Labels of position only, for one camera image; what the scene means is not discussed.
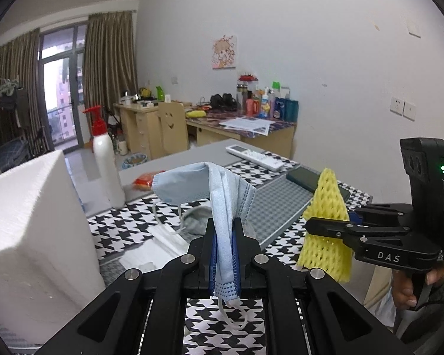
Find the right hand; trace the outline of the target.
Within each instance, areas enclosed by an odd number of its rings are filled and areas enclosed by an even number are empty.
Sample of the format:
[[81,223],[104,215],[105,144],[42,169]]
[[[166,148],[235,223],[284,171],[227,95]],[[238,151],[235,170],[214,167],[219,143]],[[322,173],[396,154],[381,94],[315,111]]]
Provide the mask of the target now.
[[[444,278],[444,266],[433,268],[424,277],[425,285],[434,285]],[[394,270],[392,272],[391,296],[394,305],[399,310],[416,307],[417,298],[414,295],[414,285],[412,280],[404,271]]]

